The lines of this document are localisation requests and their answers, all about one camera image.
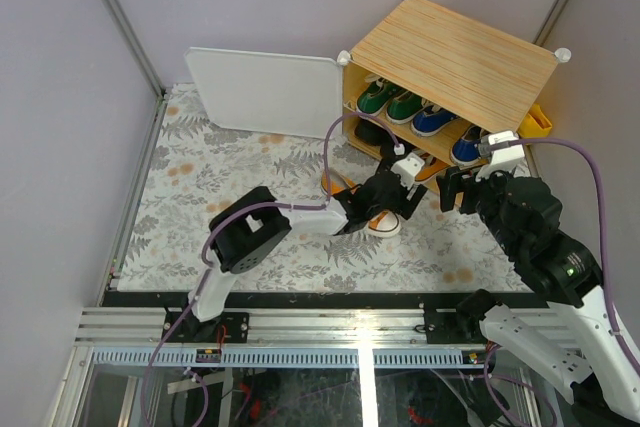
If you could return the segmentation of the orange sneaker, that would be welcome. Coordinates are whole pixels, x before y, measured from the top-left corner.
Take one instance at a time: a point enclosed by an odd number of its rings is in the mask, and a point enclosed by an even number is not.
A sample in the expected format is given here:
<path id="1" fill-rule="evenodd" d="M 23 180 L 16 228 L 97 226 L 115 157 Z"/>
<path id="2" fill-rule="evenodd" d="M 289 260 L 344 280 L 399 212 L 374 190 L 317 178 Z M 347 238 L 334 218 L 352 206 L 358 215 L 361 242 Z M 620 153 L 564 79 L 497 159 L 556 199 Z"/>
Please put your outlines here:
<path id="1" fill-rule="evenodd" d="M 415 181 L 418 183 L 429 182 L 432 178 L 436 177 L 441 171 L 450 167 L 449 164 L 440 160 L 439 158 L 431 155 L 424 154 L 420 158 L 424 161 L 424 165 L 420 172 L 416 175 Z"/>
<path id="2" fill-rule="evenodd" d="M 331 196 L 345 190 L 353 190 L 356 184 L 331 168 L 329 173 L 323 172 L 321 188 L 325 194 Z M 391 211 L 383 211 L 370 220 L 363 228 L 365 234 L 377 238 L 389 238 L 397 235 L 401 230 L 399 217 Z"/>

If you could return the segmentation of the black shoe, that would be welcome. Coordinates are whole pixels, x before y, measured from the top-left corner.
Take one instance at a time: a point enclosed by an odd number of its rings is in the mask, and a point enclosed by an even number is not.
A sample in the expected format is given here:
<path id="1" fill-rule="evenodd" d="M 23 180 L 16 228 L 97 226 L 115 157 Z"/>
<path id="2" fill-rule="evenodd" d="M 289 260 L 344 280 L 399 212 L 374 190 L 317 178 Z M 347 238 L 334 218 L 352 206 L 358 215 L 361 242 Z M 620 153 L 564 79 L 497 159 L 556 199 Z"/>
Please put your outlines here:
<path id="1" fill-rule="evenodd" d="M 388 140 L 388 133 L 378 124 L 360 119 L 354 128 L 354 136 L 370 146 L 381 146 Z"/>
<path id="2" fill-rule="evenodd" d="M 380 146 L 380 157 L 382 161 L 388 161 L 394 163 L 400 159 L 404 159 L 411 151 L 415 149 L 415 146 L 403 139 L 398 139 L 399 145 L 404 148 L 404 151 L 397 155 L 395 152 L 396 145 L 392 139 L 386 139 Z"/>

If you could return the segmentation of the green sneaker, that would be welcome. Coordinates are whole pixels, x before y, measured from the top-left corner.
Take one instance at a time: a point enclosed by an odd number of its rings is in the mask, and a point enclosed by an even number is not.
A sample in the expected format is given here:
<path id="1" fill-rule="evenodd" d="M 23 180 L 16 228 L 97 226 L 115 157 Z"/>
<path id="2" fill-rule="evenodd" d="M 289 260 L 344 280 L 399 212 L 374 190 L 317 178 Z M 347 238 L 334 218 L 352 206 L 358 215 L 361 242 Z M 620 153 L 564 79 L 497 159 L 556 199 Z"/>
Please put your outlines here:
<path id="1" fill-rule="evenodd" d="M 385 116 L 391 123 L 405 124 L 430 104 L 429 100 L 410 91 L 404 91 L 387 102 Z"/>
<path id="2" fill-rule="evenodd" d="M 388 101 L 394 98 L 401 87 L 382 77 L 370 75 L 365 78 L 368 86 L 358 97 L 356 109 L 367 115 L 378 115 Z"/>

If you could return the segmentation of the wooden shoe cabinet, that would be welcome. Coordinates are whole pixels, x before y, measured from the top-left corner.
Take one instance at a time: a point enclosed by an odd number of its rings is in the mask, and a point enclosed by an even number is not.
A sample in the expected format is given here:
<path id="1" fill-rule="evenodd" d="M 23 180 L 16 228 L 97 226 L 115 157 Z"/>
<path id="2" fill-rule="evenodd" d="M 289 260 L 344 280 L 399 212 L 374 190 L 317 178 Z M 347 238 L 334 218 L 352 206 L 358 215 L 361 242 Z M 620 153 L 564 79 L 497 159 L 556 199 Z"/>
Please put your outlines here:
<path id="1" fill-rule="evenodd" d="M 455 119 L 430 137 L 378 118 L 400 138 L 445 163 L 464 131 L 516 132 L 552 73 L 571 58 L 429 0 L 403 0 L 353 48 L 341 51 L 343 109 L 377 79 L 432 101 Z"/>

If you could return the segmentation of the white cabinet door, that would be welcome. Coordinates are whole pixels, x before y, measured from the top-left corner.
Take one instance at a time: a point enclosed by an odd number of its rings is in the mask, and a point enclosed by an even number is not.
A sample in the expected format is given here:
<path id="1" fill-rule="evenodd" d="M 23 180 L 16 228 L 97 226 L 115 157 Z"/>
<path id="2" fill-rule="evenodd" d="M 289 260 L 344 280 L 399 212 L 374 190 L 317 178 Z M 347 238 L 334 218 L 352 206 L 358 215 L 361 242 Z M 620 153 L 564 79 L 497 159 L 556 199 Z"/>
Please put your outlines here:
<path id="1" fill-rule="evenodd" d="M 342 114 L 343 68 L 333 59 L 196 47 L 184 58 L 221 128 L 322 139 Z"/>

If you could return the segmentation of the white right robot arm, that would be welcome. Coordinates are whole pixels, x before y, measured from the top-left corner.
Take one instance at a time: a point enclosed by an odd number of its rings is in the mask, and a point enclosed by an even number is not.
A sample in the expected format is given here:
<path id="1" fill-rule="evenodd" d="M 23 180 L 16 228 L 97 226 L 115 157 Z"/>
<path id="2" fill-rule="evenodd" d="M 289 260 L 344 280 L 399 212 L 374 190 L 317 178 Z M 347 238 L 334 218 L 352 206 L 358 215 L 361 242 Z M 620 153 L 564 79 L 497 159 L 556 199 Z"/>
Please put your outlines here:
<path id="1" fill-rule="evenodd" d="M 639 375 L 618 345 L 606 311 L 604 275 L 593 254 L 560 228 L 562 203 L 539 178 L 477 169 L 439 174 L 440 208 L 476 214 L 522 282 L 561 319 L 580 353 L 554 346 L 505 303 L 479 289 L 456 308 L 456 329 L 506 348 L 551 384 L 582 426 L 636 426 Z"/>

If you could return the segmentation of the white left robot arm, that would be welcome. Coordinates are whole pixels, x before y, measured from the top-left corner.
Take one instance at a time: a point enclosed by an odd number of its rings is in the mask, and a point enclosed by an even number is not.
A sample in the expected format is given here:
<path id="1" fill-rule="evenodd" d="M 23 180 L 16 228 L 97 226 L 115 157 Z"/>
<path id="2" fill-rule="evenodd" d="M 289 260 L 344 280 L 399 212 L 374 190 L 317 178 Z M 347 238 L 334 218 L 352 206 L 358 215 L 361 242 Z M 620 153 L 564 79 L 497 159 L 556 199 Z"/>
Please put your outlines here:
<path id="1" fill-rule="evenodd" d="M 420 183 L 406 186 L 391 170 L 380 170 L 363 184 L 340 187 L 322 203 L 283 202 L 265 186 L 252 189 L 209 224 L 201 252 L 205 268 L 188 294 L 185 337 L 214 340 L 237 278 L 256 268 L 289 235 L 349 235 L 384 212 L 408 220 L 426 192 Z"/>

